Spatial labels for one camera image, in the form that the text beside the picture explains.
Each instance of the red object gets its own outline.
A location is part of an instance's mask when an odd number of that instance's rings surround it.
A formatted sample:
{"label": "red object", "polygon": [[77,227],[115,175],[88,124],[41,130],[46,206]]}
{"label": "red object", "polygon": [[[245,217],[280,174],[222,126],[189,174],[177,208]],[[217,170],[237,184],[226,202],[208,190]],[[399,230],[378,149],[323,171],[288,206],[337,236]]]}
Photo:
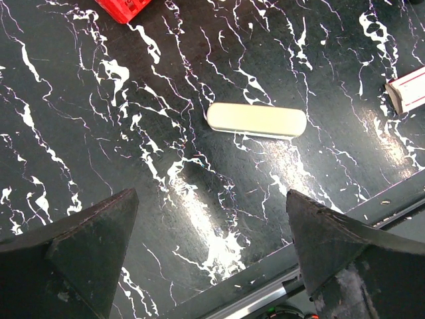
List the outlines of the red object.
{"label": "red object", "polygon": [[128,23],[151,0],[96,0],[117,22]]}

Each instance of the marble table top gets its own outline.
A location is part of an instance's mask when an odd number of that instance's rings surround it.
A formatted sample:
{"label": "marble table top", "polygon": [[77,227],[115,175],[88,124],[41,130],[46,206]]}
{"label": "marble table top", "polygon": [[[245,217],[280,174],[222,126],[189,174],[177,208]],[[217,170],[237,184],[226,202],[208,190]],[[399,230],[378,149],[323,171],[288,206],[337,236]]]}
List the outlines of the marble table top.
{"label": "marble table top", "polygon": [[[344,213],[425,168],[425,108],[397,116],[383,87],[424,65],[424,4],[153,0],[120,25],[94,0],[0,0],[0,22],[0,239],[135,187],[111,318],[288,245],[289,188]],[[300,109],[307,129],[214,132],[212,102]]]}

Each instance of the black marble surface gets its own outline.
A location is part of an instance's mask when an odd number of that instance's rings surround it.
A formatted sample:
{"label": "black marble surface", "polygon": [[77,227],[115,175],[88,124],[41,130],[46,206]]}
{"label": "black marble surface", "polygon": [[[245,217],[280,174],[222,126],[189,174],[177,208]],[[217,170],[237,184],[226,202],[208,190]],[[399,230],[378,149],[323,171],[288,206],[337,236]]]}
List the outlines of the black marble surface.
{"label": "black marble surface", "polygon": [[[425,167],[425,109],[396,116],[383,89],[423,65],[423,4],[153,0],[119,25],[93,0],[0,0],[0,19],[0,239],[135,187],[111,318],[157,316],[287,245],[290,187],[346,212]],[[309,124],[213,132],[213,101]]]}

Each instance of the red plastic container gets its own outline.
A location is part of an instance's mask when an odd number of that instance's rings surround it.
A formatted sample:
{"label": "red plastic container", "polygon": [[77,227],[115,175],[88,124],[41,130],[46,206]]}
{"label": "red plastic container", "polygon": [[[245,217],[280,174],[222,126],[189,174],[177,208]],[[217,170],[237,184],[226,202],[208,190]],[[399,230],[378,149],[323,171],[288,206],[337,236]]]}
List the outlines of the red plastic container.
{"label": "red plastic container", "polygon": [[117,22],[132,20],[151,0],[96,0]]}

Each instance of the pale yellow rectangular object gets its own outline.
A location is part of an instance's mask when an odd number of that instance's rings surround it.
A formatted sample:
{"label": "pale yellow rectangular object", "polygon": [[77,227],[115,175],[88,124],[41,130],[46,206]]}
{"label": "pale yellow rectangular object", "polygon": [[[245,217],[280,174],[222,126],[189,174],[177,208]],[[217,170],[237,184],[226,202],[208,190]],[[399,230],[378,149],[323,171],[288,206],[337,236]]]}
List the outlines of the pale yellow rectangular object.
{"label": "pale yellow rectangular object", "polygon": [[300,136],[307,126],[307,118],[301,110],[232,103],[211,104],[207,122],[221,132],[281,139]]}
{"label": "pale yellow rectangular object", "polygon": [[425,67],[385,84],[397,114],[425,104]]}

